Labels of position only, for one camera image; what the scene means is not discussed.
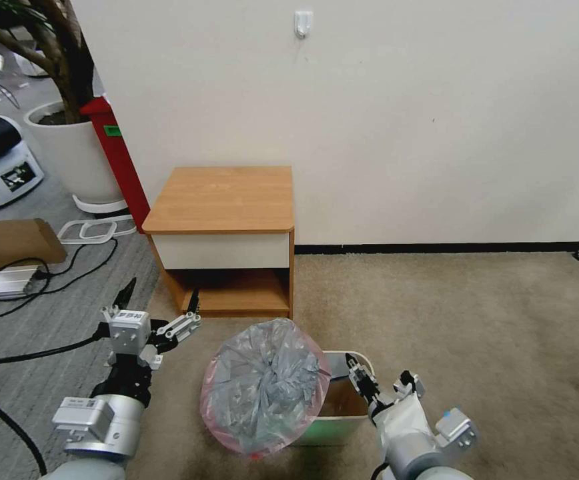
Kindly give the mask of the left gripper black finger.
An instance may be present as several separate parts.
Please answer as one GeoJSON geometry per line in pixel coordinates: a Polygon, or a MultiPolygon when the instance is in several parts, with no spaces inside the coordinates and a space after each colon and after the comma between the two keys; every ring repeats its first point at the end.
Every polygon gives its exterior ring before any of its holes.
{"type": "Polygon", "coordinates": [[[201,326],[201,315],[198,311],[199,289],[195,288],[184,314],[170,322],[150,319],[149,336],[138,356],[138,364],[141,367],[149,367],[152,371],[158,370],[162,364],[163,355],[175,349],[201,326]]]}
{"type": "Polygon", "coordinates": [[[121,310],[126,309],[133,295],[136,281],[137,278],[133,277],[129,283],[118,292],[111,305],[101,308],[101,314],[106,323],[109,323],[121,310]]]}

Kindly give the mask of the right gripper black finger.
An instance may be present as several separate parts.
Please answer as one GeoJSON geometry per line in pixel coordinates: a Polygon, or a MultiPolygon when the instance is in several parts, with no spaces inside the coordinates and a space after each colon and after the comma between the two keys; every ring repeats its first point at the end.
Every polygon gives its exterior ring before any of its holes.
{"type": "Polygon", "coordinates": [[[393,388],[397,400],[404,400],[411,395],[421,399],[425,393],[425,388],[420,377],[407,369],[400,373],[397,381],[393,384],[393,388]]]}
{"type": "Polygon", "coordinates": [[[378,404],[381,391],[374,375],[351,353],[345,353],[345,359],[349,370],[348,377],[356,392],[368,405],[378,404]]]}

